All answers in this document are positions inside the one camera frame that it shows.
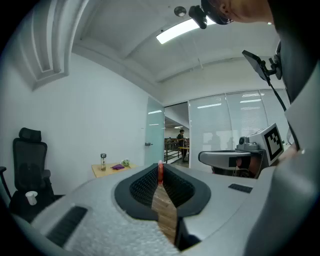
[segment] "orange object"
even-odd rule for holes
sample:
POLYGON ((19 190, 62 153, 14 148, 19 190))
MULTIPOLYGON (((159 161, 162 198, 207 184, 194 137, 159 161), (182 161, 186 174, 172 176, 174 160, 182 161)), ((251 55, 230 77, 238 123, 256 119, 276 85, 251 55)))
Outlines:
POLYGON ((164 165, 160 160, 158 162, 158 184, 162 184, 164 182, 164 165))

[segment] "chair headrest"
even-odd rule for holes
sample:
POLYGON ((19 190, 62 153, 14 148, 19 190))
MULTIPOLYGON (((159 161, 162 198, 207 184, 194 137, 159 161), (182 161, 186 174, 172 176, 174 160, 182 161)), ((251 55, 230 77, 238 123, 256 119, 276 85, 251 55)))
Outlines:
POLYGON ((19 138, 27 142, 41 142, 41 131, 24 127, 19 132, 19 138))

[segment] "white cup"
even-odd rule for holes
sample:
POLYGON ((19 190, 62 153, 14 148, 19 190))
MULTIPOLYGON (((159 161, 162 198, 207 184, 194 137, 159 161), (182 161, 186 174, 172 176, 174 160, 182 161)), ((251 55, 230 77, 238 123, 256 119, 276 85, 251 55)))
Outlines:
POLYGON ((27 193, 25 193, 26 198, 29 201, 29 204, 31 206, 34 206, 37 203, 37 199, 35 197, 35 194, 32 191, 29 191, 27 193))

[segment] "chair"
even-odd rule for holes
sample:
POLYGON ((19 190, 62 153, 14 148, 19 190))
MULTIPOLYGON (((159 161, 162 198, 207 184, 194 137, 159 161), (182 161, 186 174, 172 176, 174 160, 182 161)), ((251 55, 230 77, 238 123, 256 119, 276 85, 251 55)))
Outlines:
POLYGON ((5 167, 0 167, 0 177, 6 193, 11 199, 9 210, 27 222, 55 201, 49 170, 45 169, 47 144, 41 142, 41 131, 22 128, 19 138, 13 140, 14 186, 11 197, 4 179, 5 167), (36 191, 35 205, 30 205, 26 192, 36 191))

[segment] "chair armrest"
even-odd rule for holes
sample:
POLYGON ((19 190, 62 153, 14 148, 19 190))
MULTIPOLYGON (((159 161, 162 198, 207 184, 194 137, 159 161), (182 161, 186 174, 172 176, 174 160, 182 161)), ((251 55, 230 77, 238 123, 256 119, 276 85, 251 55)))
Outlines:
POLYGON ((41 176, 42 176, 42 179, 50 178, 51 176, 50 170, 45 169, 41 176))
POLYGON ((4 171, 6 171, 7 170, 7 168, 6 167, 4 167, 4 166, 0 166, 0 174, 3 174, 4 173, 4 171))
POLYGON ((9 189, 8 189, 8 186, 7 186, 5 177, 4 177, 4 172, 5 172, 6 170, 7 170, 6 167, 0 166, 0 177, 1 177, 1 181, 2 181, 2 184, 3 184, 3 187, 4 187, 5 192, 7 193, 8 197, 9 197, 10 200, 11 200, 10 191, 9 191, 9 189))

